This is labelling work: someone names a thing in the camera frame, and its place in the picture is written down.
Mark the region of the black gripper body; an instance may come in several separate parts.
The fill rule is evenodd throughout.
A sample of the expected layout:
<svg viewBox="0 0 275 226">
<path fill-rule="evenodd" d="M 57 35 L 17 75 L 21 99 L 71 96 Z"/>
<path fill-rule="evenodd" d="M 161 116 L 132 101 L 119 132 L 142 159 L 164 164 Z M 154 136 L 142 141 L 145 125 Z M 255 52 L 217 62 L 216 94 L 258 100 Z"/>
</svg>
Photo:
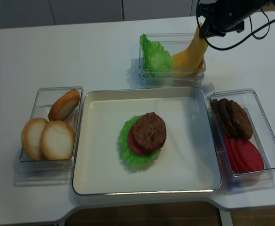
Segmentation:
<svg viewBox="0 0 275 226">
<path fill-rule="evenodd" d="M 240 2 L 199 3 L 196 16 L 203 16 L 204 23 L 199 29 L 199 37 L 224 37 L 228 32 L 244 31 Z"/>
</svg>

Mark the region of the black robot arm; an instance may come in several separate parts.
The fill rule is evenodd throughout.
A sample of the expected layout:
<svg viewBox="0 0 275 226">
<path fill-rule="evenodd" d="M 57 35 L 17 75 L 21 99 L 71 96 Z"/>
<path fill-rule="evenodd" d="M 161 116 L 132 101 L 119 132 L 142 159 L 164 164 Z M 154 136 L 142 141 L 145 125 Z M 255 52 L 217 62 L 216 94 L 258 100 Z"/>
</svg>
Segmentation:
<svg viewBox="0 0 275 226">
<path fill-rule="evenodd" d="M 205 18 L 199 32 L 200 38 L 225 36 L 228 32 L 244 30 L 244 20 L 266 5 L 275 7 L 275 0 L 217 0 L 214 3 L 200 3 L 196 16 Z"/>
</svg>

